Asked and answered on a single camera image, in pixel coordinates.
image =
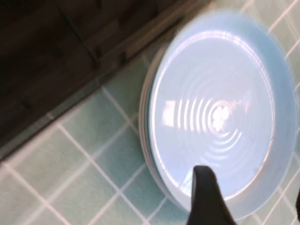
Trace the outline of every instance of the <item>ceramic tile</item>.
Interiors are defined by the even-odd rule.
[[[158,207],[165,195],[157,186],[148,168],[124,191],[126,197],[146,218]]]
[[[289,7],[295,0],[282,0],[284,3],[285,7]]]
[[[272,30],[272,34],[276,37],[285,53],[296,43],[296,38],[293,36],[285,18],[276,25]]]
[[[167,200],[150,222],[152,225],[185,225],[187,220],[188,213]]]
[[[261,221],[264,221],[271,211],[273,205],[276,201],[280,198],[280,194],[276,191],[271,198],[258,210],[256,211],[257,216],[260,218]]]
[[[76,105],[78,102],[80,102],[82,99],[90,95],[93,91],[97,89],[97,84],[93,80],[92,82],[89,82],[86,84],[83,88],[81,88],[78,92],[73,94],[71,97],[69,97],[67,100],[59,104],[56,108],[54,108],[51,111],[51,115],[56,117],[61,116],[63,113],[65,113],[67,110],[69,110],[71,107]]]
[[[118,101],[127,116],[138,112],[143,81],[147,67],[142,59],[134,61],[117,74],[117,79],[110,81],[106,88]]]
[[[98,219],[95,225],[141,225],[142,220],[119,197]]]
[[[45,209],[30,225],[64,225],[51,211]]]
[[[18,225],[40,205],[19,181],[11,175],[0,182],[0,224]]]
[[[290,201],[291,205],[296,205],[297,196],[300,189],[300,172],[296,173],[295,178],[291,182],[290,186],[286,190],[286,197]]]
[[[114,193],[113,187],[91,165],[58,196],[53,206],[72,225],[85,225]]]
[[[267,27],[270,27],[283,13],[284,8],[280,0],[255,1],[255,8],[258,12],[260,21]]]
[[[300,45],[298,44],[288,56],[292,66],[296,85],[300,82]]]
[[[289,12],[289,17],[293,20],[293,24],[298,34],[300,34],[300,2],[298,1]]]
[[[293,224],[292,225],[300,225],[300,222],[299,222],[299,220],[298,219],[295,219],[295,221],[293,222]]]
[[[241,221],[241,223],[237,223],[238,225],[259,225],[257,221],[253,218],[253,216],[247,217],[245,220]]]
[[[281,183],[281,188],[284,190],[287,184],[290,182],[291,178],[295,175],[299,169],[299,162],[295,157],[292,158],[288,171],[286,172],[285,178]]]
[[[254,4],[251,4],[251,6],[245,10],[244,14],[252,18],[256,23],[259,21],[258,12]]]
[[[244,218],[244,219],[236,220],[235,222],[237,225],[243,225],[247,220],[248,220],[248,217]]]
[[[56,190],[85,161],[58,129],[44,139],[16,170],[44,197]]]
[[[275,206],[274,211],[265,222],[265,225],[274,224],[291,224],[294,219],[294,215],[286,205],[283,199],[281,199]]]
[[[135,126],[136,129],[139,129],[139,120],[138,120],[138,118],[133,121],[133,125]]]
[[[146,49],[144,54],[146,56],[146,59],[148,61],[149,64],[151,64],[152,60],[154,59],[156,53],[158,52],[158,50],[160,49],[161,46],[163,46],[164,44],[159,44],[158,46],[154,46],[151,49]]]
[[[86,151],[92,154],[117,132],[125,119],[103,91],[98,91],[72,111],[62,123]]]
[[[240,9],[248,0],[216,0],[216,8]]]
[[[138,135],[129,127],[101,154],[97,163],[118,187],[123,186],[144,163]]]

